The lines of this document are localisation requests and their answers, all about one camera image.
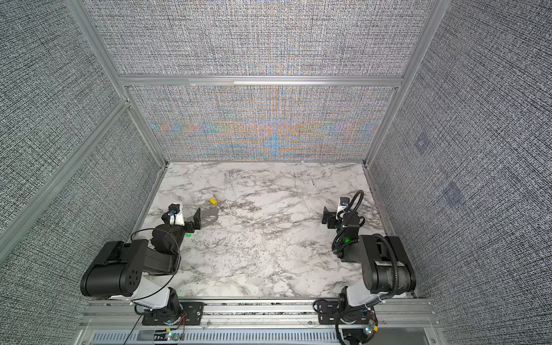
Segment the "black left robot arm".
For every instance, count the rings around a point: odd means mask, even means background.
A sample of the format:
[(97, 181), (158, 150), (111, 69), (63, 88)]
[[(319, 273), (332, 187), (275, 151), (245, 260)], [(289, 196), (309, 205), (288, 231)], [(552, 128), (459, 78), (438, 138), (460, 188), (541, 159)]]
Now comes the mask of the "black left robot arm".
[(186, 221), (181, 206), (171, 204), (161, 219), (162, 224), (151, 228), (150, 239), (107, 242), (83, 274), (80, 291), (88, 297), (133, 304), (144, 326), (198, 326), (204, 304), (181, 303), (169, 283), (158, 285), (150, 278), (175, 277), (185, 236), (201, 229), (201, 209)]

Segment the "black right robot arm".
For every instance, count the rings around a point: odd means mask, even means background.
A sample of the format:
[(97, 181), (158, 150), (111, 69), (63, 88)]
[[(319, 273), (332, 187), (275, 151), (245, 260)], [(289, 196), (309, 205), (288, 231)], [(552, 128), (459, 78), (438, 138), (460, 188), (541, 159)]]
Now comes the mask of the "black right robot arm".
[(335, 301), (315, 301), (319, 323), (366, 323), (374, 315), (374, 306), (415, 290), (415, 273), (399, 237), (361, 235), (365, 220), (354, 210), (325, 208), (321, 222), (336, 230), (333, 254), (344, 263), (361, 265), (362, 275), (358, 283), (344, 287)]

